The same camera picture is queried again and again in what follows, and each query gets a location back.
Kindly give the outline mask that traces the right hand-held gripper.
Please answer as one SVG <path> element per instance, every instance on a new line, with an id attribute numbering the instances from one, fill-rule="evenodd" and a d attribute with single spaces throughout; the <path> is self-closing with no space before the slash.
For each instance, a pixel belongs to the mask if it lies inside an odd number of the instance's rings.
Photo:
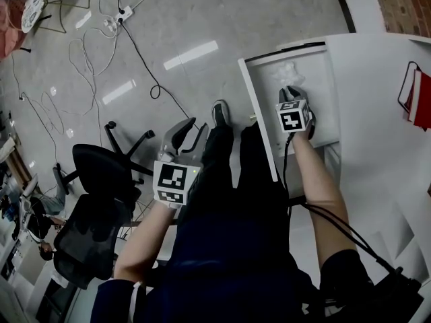
<path id="1" fill-rule="evenodd" d="M 279 104 L 276 112 L 283 133 L 296 133 L 309 130 L 312 139 L 315 131 L 315 115 L 306 100 L 306 92 L 298 86 L 288 85 L 279 91 Z"/>

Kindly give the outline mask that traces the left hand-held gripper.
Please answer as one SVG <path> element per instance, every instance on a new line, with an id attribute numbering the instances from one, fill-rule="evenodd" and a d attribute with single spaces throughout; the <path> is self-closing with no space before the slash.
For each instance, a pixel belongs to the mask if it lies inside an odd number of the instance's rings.
<path id="1" fill-rule="evenodd" d="M 191 189 L 203 169 L 201 158 L 209 133 L 207 123 L 199 129 L 192 147 L 178 153 L 195 121 L 196 118 L 186 118 L 169 129 L 154 162 L 154 198 L 172 209 L 187 204 Z"/>

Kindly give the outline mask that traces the clear plastic bag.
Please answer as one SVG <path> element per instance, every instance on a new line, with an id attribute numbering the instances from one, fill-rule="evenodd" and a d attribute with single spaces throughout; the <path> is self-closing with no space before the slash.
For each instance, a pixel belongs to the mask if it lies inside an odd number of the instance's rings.
<path id="1" fill-rule="evenodd" d="M 287 61 L 278 65 L 271 76 L 282 88 L 292 85 L 301 86 L 306 80 L 306 77 L 297 71 L 295 62 L 293 61 Z"/>

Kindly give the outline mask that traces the white drawer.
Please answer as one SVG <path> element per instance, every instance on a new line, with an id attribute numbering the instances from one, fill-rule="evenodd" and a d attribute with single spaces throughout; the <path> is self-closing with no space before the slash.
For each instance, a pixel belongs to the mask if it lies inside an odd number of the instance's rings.
<path id="1" fill-rule="evenodd" d="M 297 71 L 306 77 L 299 87 L 307 93 L 311 110 L 317 118 L 312 144 L 322 147 L 340 140 L 333 68 L 324 41 L 239 59 L 238 64 L 253 105 L 274 182 L 278 181 L 281 174 L 281 167 L 277 164 L 284 156 L 288 134 L 281 131 L 276 112 L 282 87 L 271 74 L 278 65 L 287 61 L 295 62 Z"/>

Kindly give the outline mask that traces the person's left forearm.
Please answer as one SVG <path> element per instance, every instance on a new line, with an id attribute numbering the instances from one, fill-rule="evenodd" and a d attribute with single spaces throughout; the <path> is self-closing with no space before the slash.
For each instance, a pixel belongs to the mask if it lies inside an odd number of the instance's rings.
<path id="1" fill-rule="evenodd" d="M 114 267 L 115 279 L 146 282 L 175 214 L 175 208 L 155 203 L 121 250 Z"/>

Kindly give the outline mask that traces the person's right forearm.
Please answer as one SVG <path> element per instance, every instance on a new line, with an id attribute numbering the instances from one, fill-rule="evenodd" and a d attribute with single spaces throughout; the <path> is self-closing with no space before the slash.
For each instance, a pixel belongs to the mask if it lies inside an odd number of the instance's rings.
<path id="1" fill-rule="evenodd" d="M 309 205 L 317 207 L 322 214 L 330 212 L 344 222 L 348 214 L 339 187 L 327 171 L 323 160 L 310 144 L 307 132 L 296 133 L 292 144 L 300 169 L 304 194 Z M 355 244 L 329 221 L 315 213 L 310 214 L 314 228 L 319 266 L 342 250 L 355 250 Z"/>

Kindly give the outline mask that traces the person's black trousers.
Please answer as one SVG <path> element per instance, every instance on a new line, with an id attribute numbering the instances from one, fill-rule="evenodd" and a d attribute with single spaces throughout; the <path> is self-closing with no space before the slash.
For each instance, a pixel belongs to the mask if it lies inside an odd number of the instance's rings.
<path id="1" fill-rule="evenodd" d="M 192 188 L 187 206 L 178 217 L 178 231 L 192 225 L 235 219 L 280 220 L 287 216 L 286 192 L 280 180 L 273 181 L 259 125 L 240 135 L 240 177 L 232 183 L 230 156 L 233 128 L 211 130 L 202 157 L 203 169 Z"/>

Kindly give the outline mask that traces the person's left shoe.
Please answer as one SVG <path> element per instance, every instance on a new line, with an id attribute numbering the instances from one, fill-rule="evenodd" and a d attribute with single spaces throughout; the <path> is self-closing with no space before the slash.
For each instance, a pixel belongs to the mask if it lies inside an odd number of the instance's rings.
<path id="1" fill-rule="evenodd" d="M 213 104 L 211 115 L 216 127 L 230 126 L 230 111 L 225 100 L 217 100 Z"/>

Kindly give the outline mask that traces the white desk with shelves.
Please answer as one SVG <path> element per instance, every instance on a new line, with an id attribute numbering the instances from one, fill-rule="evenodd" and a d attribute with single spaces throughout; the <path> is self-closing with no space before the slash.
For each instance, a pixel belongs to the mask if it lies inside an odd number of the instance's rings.
<path id="1" fill-rule="evenodd" d="M 335 84 L 341 191 L 351 224 L 407 271 L 421 271 L 431 306 L 431 130 L 405 119 L 397 96 L 413 61 L 431 75 L 431 39 L 344 34 L 287 45 L 302 55 L 321 44 Z"/>

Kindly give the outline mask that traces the black office chair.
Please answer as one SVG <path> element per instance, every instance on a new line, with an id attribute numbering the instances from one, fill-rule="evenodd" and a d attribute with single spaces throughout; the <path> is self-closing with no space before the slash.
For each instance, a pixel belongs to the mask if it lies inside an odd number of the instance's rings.
<path id="1" fill-rule="evenodd" d="M 154 137 L 154 132 L 146 131 L 123 153 L 111 133 L 115 127 L 113 121 L 104 127 L 111 149 L 74 145 L 75 171 L 60 178 L 63 187 L 78 179 L 85 191 L 54 240 L 53 256 L 56 271 L 80 289 L 87 289 L 93 279 L 107 280 L 112 275 L 118 232 L 132 221 L 141 195 L 137 185 L 144 183 L 142 179 L 134 180 L 132 173 L 154 175 L 131 159 L 143 141 Z"/>

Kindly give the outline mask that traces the red book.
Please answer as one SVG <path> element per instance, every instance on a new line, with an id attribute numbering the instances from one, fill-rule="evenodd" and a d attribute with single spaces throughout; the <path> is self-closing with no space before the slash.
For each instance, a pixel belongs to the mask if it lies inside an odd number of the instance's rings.
<path id="1" fill-rule="evenodd" d="M 431 129 L 431 77 L 412 63 L 399 97 L 407 120 L 424 131 Z"/>

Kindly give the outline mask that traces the person's navy shirt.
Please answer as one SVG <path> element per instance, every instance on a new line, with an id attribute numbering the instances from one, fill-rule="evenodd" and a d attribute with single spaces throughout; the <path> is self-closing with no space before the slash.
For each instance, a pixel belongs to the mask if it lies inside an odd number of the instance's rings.
<path id="1" fill-rule="evenodd" d="M 210 214 L 178 228 L 151 291 L 126 280 L 99 286 L 91 323 L 321 323 L 327 304 L 346 308 L 372 289 L 354 250 L 331 256 L 315 287 L 272 223 Z"/>

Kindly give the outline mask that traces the white power strip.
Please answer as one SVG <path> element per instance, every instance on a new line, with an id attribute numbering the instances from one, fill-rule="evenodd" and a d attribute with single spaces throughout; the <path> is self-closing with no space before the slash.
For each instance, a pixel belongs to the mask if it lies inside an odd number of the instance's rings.
<path id="1" fill-rule="evenodd" d="M 133 15 L 133 10 L 130 6 L 126 6 L 120 10 L 114 17 L 114 21 L 121 24 L 128 20 Z"/>

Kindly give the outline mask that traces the white workbench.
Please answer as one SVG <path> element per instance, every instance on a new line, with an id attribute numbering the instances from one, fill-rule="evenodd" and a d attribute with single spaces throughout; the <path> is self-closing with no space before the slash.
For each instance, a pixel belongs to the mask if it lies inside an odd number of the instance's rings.
<path id="1" fill-rule="evenodd" d="M 6 244 L 5 235 L 0 229 L 0 322 L 65 323 L 77 287 L 40 257 L 30 232 Z"/>

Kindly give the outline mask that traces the pink cloth on chair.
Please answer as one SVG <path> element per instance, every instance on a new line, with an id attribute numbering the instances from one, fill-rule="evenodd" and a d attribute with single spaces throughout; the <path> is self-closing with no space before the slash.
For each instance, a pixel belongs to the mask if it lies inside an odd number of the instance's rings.
<path id="1" fill-rule="evenodd" d="M 0 0 L 0 62 L 22 47 L 22 15 L 26 0 Z"/>

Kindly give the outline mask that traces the black waist pack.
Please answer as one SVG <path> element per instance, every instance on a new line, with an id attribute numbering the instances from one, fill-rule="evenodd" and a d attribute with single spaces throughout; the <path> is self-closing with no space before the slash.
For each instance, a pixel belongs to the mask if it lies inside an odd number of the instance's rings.
<path id="1" fill-rule="evenodd" d="M 421 283 L 406 277 L 398 267 L 374 286 L 368 314 L 372 323 L 409 323 L 424 298 Z"/>

